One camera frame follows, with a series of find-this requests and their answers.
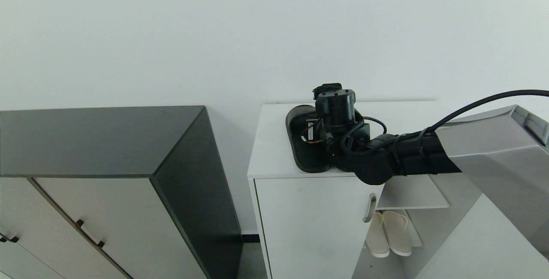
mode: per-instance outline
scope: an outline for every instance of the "black cable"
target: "black cable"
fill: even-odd
[[[462,113],[465,113],[469,110],[472,110],[476,107],[480,107],[481,105],[484,105],[488,102],[492,102],[492,101],[496,101],[496,100],[504,99],[504,98],[508,98],[508,97],[515,97],[515,96],[543,96],[543,97],[549,97],[549,91],[545,91],[545,90],[516,90],[516,91],[508,91],[508,92],[498,93],[496,95],[486,97],[484,99],[475,101],[475,102],[471,103],[470,105],[466,105],[466,106],[462,107],[461,109],[459,109],[459,110],[449,114],[447,117],[441,119],[440,121],[438,121],[434,125],[428,127],[425,132],[426,132],[426,134],[434,132],[439,127],[441,127],[443,124],[447,123],[448,121],[451,121],[453,118],[455,118],[455,117],[457,117],[457,116],[461,115]],[[344,138],[346,139],[347,137],[349,137],[349,135],[354,130],[356,130],[356,129],[351,129],[350,132],[345,134]],[[406,134],[406,137],[403,137],[400,140],[404,141],[404,140],[409,140],[410,138],[418,137],[420,135],[420,133],[421,133],[421,131],[413,132],[411,134]],[[392,139],[387,140],[387,141],[385,141],[385,142],[379,144],[378,146],[373,147],[369,150],[365,150],[363,152],[353,152],[353,151],[351,151],[351,149],[349,149],[349,148],[347,148],[347,146],[345,146],[345,143],[343,143],[343,139],[342,139],[341,148],[343,149],[343,151],[353,152],[353,154],[371,154],[371,153],[374,153],[374,152],[376,152],[376,151],[378,151],[382,148],[385,148],[386,146],[389,146],[390,144],[393,144],[394,141],[395,141],[395,138],[392,138]]]
[[[378,123],[379,125],[381,125],[381,127],[383,127],[383,134],[387,133],[387,126],[381,120],[375,119],[374,117],[367,117],[367,116],[364,116],[362,118],[365,120],[371,120],[374,123]]]
[[[484,105],[485,103],[496,101],[498,99],[508,98],[508,97],[515,97],[515,96],[543,96],[543,97],[549,97],[549,91],[544,90],[518,90],[518,91],[508,91],[508,92],[502,92],[498,93],[496,95],[492,95],[490,97],[486,97],[484,99],[475,101],[471,103],[470,105],[466,105],[462,107],[461,109],[451,113],[447,117],[441,119],[437,123],[435,123],[433,126],[427,128],[427,132],[434,132],[439,127],[441,127],[443,124],[447,123],[448,121],[451,121],[453,118],[472,110],[476,107],[480,107],[481,105]]]

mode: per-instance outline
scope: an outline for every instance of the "metal handle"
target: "metal handle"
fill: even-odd
[[[82,230],[82,225],[84,224],[84,220],[82,219],[78,219],[78,221],[75,222],[76,224],[76,227],[80,230],[80,232],[86,236],[86,238],[88,238],[89,240],[91,240],[91,242],[93,242],[96,246],[98,246],[98,248],[103,248],[103,246],[105,245],[105,242],[100,240],[100,242],[98,242],[97,244],[94,242],[94,240],[88,235],[86,234],[86,232],[84,232],[84,230]]]
[[[12,238],[7,238],[4,234],[0,233],[0,243],[5,243],[5,242],[11,242],[11,243],[16,243],[19,241],[19,237],[17,236],[14,236]]]
[[[364,214],[364,217],[362,220],[365,223],[368,223],[372,221],[374,218],[374,214],[376,213],[376,206],[377,206],[377,197],[376,193],[370,194],[370,199],[368,200],[368,205],[366,205],[366,213]]]

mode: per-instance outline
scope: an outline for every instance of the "beige cabinet door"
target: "beige cabinet door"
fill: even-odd
[[[125,278],[26,179],[0,178],[0,227],[65,279]]]

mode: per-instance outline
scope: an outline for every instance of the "slipper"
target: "slipper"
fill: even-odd
[[[383,228],[391,250],[402,256],[412,254],[412,240],[408,234],[408,218],[392,210],[383,212]]]
[[[376,212],[366,236],[366,246],[376,258],[384,258],[389,255],[389,243],[385,231],[383,231],[382,223],[382,214]]]

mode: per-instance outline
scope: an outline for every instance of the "shelf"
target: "shelf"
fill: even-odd
[[[429,175],[394,176],[383,189],[377,210],[448,208]]]

